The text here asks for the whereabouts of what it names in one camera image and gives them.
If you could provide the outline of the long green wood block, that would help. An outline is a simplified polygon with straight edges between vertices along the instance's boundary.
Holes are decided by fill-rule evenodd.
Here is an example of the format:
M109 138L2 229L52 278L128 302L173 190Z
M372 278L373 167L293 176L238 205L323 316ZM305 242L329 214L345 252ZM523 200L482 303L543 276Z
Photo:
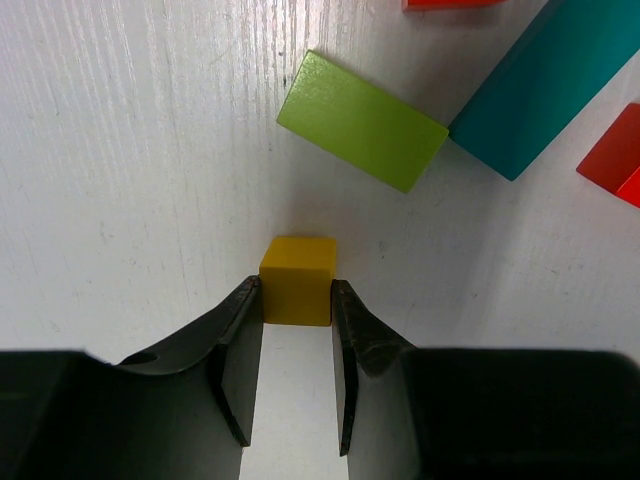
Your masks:
M449 134L442 124L312 50L277 123L403 193Z

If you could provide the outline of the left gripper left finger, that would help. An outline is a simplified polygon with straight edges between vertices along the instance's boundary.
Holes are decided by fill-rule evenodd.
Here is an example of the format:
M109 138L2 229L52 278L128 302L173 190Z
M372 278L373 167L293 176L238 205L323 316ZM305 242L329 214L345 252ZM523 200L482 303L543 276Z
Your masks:
M251 442L260 281L118 364L80 351L1 355L5 479L235 479Z

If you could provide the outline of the yellow wood cube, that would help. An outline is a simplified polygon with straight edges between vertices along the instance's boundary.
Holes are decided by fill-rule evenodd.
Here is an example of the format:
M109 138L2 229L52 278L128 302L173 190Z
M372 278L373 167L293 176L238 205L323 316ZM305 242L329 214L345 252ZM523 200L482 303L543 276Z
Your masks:
M259 267L264 321L328 327L337 242L333 238L278 236Z

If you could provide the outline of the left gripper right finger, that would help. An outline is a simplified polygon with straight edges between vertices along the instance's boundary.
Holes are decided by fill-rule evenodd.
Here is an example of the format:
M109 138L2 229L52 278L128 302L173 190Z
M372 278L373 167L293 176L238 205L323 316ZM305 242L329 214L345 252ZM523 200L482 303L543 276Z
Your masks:
M639 368L606 351L420 348L331 286L352 479L635 479Z

